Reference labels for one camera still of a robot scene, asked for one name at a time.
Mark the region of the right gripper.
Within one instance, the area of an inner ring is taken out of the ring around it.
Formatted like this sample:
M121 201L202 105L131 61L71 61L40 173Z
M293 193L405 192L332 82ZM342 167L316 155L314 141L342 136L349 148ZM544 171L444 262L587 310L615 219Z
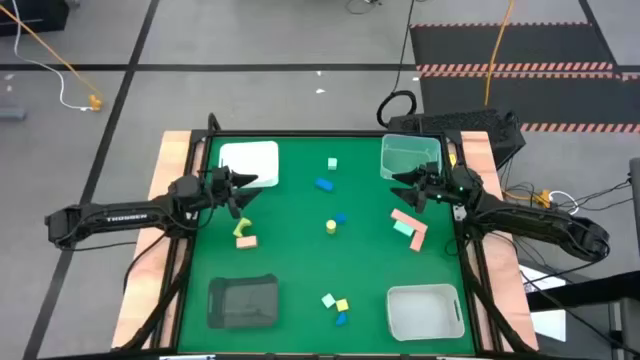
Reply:
M416 213L422 213L428 200L452 204L453 196L445 178L440 174L437 162L427 162L419 168L405 173L396 173L392 178L415 188L391 188L391 192L406 202Z

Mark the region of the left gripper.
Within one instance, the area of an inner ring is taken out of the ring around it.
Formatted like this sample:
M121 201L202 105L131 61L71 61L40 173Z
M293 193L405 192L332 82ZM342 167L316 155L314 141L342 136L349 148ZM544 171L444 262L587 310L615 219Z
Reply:
M205 193L210 200L209 208L214 211L218 207L226 206L234 219L240 218L240 209L244 209L255 199L262 190L260 188L238 189L251 184L258 179L254 174L239 174L228 166L213 167L206 171L210 182L204 186Z

